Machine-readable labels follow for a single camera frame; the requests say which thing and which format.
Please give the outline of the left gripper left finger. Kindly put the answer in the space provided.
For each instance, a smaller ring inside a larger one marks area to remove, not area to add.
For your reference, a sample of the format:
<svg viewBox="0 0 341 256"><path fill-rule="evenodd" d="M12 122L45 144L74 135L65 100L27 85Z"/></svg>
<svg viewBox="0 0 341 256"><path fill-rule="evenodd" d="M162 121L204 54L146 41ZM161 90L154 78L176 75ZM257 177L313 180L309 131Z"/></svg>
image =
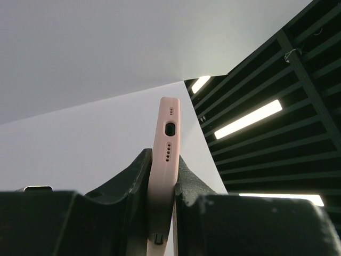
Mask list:
<svg viewBox="0 0 341 256"><path fill-rule="evenodd" d="M92 221L101 244L99 255L146 255L147 188L152 150L85 196L95 203Z"/></svg>

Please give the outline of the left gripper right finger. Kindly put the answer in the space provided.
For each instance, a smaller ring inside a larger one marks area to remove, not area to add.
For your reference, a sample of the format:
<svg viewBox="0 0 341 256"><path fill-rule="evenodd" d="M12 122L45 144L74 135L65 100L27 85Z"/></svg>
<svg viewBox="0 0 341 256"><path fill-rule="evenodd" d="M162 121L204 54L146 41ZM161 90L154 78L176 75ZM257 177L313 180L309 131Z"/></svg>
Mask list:
<svg viewBox="0 0 341 256"><path fill-rule="evenodd" d="M177 255L225 255L229 198L213 191L182 157L175 185L174 249Z"/></svg>

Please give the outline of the pink phone case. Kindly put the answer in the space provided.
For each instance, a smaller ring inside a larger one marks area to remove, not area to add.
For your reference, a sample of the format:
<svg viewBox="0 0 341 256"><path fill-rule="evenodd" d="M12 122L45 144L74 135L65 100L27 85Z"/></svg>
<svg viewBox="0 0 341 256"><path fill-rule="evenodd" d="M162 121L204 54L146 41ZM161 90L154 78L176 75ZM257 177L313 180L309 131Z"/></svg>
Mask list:
<svg viewBox="0 0 341 256"><path fill-rule="evenodd" d="M160 99L147 189L147 255L164 255L174 206L181 140L180 100Z"/></svg>

